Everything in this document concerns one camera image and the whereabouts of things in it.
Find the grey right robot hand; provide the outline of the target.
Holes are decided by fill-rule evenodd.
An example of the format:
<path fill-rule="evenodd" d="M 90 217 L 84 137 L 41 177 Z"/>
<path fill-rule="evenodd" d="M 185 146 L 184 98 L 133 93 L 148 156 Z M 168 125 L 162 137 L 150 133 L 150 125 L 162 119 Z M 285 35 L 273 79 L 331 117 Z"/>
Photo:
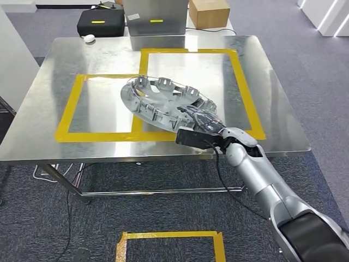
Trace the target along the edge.
<path fill-rule="evenodd" d="M 217 115 L 206 109 L 201 109 L 193 105 L 182 105 L 178 106 L 177 109 L 191 117 L 194 121 L 191 128 L 194 131 L 219 133 L 225 128 L 224 123 Z"/>

